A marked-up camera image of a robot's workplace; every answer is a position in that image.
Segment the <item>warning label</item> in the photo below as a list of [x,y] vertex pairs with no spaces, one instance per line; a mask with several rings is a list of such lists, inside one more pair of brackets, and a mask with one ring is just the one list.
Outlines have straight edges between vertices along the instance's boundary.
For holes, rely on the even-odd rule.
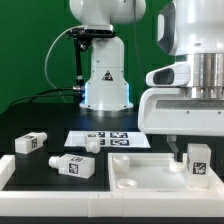
[[104,81],[114,81],[112,75],[110,74],[110,71],[108,70],[107,73],[104,75],[103,79]]

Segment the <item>black cable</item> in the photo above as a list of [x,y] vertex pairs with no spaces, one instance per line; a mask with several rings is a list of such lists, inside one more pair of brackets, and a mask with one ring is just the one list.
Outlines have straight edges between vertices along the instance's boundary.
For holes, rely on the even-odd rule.
[[45,95],[48,93],[54,93],[54,92],[62,92],[62,91],[70,91],[73,90],[71,87],[68,88],[57,88],[57,89],[49,89],[49,90],[45,90],[43,92],[40,92],[36,95],[36,97],[32,97],[28,103],[32,103],[35,99],[37,99],[40,95]]
[[137,33],[137,16],[136,16],[136,7],[137,7],[137,0],[134,0],[134,34],[135,34],[135,52],[136,52],[136,56],[137,56],[137,60],[138,60],[138,67],[139,67],[139,71],[144,83],[144,87],[146,87],[146,80],[145,80],[145,75],[144,75],[144,69],[143,69],[143,65],[142,65],[142,60],[141,60],[141,56],[140,56],[140,52],[139,52],[139,44],[138,44],[138,33]]
[[[75,94],[64,94],[63,96],[71,96],[71,97],[73,97],[74,95]],[[12,103],[10,103],[8,108],[7,108],[7,110],[9,108],[11,108],[13,105],[15,105],[16,103],[18,103],[19,101],[22,101],[22,100],[26,100],[26,99],[30,99],[30,98],[37,99],[37,98],[44,98],[44,97],[60,97],[60,96],[61,95],[47,95],[47,96],[45,96],[45,95],[33,95],[33,96],[25,96],[25,97],[19,98],[19,99],[13,101]]]

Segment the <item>white block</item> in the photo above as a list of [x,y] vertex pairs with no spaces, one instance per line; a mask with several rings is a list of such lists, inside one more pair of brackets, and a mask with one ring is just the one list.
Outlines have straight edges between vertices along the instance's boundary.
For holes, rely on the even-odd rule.
[[95,159],[65,154],[62,157],[52,156],[49,166],[59,169],[60,174],[88,179],[95,172]]
[[4,188],[15,171],[15,156],[5,155],[0,160],[0,190]]
[[20,138],[15,139],[15,151],[17,153],[28,154],[43,146],[43,142],[47,139],[46,133],[31,132]]
[[88,217],[88,192],[2,191],[0,216]]
[[97,154],[100,152],[100,138],[96,132],[87,132],[85,136],[86,151]]
[[89,193],[89,217],[122,217],[122,213],[122,193]]
[[190,187],[209,187],[211,149],[206,144],[188,145],[187,183]]

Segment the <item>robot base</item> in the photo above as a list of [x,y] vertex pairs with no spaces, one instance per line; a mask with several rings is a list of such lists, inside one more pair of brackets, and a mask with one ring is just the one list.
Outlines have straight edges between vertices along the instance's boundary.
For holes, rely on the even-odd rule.
[[118,110],[118,111],[115,111],[115,110],[111,110],[111,111],[93,110],[93,109],[89,109],[89,108],[80,107],[81,113],[85,113],[85,114],[97,116],[97,117],[120,117],[120,116],[126,116],[129,114],[133,114],[135,111],[136,110],[134,107],[130,107],[130,108],[126,108],[126,109]]

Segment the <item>green wall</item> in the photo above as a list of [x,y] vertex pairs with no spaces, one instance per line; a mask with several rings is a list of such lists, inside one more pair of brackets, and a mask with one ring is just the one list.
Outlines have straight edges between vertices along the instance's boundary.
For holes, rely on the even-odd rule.
[[[156,45],[156,15],[167,2],[146,0],[146,14],[137,26],[145,74],[173,63],[173,58]],[[51,89],[44,77],[46,54],[59,34],[78,24],[70,13],[69,0],[0,0],[0,113],[13,100]],[[116,25],[115,29],[126,46],[125,79],[130,84],[131,101],[138,104],[145,87],[135,53],[134,26]],[[91,51],[82,54],[86,81],[90,54]],[[64,37],[54,48],[48,67],[49,77],[57,87],[74,85],[74,61],[73,41]],[[61,99],[37,102],[61,102]]]

